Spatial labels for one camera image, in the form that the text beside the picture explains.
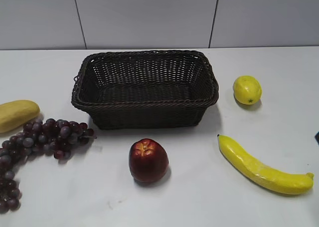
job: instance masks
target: apple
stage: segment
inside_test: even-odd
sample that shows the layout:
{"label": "apple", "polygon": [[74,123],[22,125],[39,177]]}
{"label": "apple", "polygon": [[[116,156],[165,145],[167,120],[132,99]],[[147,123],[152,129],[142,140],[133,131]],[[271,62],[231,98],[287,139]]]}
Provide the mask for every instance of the apple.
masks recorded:
{"label": "apple", "polygon": [[142,139],[130,149],[129,166],[135,180],[144,183],[158,181],[168,170],[167,153],[156,141]]}

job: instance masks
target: banana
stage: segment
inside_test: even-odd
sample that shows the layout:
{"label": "banana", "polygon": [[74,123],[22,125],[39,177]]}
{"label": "banana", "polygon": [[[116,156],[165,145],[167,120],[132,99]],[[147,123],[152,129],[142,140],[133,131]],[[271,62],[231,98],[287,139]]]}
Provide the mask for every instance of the banana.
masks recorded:
{"label": "banana", "polygon": [[313,173],[288,174],[266,166],[227,136],[218,135],[218,143],[221,153],[237,170],[264,188],[282,194],[299,195],[314,185]]}

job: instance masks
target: wicker basket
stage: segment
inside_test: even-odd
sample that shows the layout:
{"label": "wicker basket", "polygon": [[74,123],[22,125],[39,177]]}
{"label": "wicker basket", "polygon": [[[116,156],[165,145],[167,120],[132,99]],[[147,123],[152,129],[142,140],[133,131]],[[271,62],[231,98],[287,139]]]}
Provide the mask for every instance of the wicker basket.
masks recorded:
{"label": "wicker basket", "polygon": [[198,51],[107,52],[85,58],[72,105],[100,129],[197,125],[218,100],[218,83]]}

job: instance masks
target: yellow lemon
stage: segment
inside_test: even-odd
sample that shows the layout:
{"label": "yellow lemon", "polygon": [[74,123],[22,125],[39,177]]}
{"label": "yellow lemon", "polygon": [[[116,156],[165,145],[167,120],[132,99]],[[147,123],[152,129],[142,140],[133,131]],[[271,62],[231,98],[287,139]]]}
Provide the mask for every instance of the yellow lemon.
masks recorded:
{"label": "yellow lemon", "polygon": [[262,89],[259,82],[252,76],[240,76],[233,85],[235,99],[247,105],[258,102],[261,97]]}

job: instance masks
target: yellow mango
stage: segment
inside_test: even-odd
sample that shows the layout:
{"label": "yellow mango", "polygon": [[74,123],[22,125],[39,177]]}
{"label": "yellow mango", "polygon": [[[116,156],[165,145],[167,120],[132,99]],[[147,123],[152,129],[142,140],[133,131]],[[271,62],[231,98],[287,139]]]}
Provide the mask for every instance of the yellow mango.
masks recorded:
{"label": "yellow mango", "polygon": [[0,133],[11,131],[16,127],[37,117],[40,113],[38,104],[30,100],[17,100],[0,105]]}

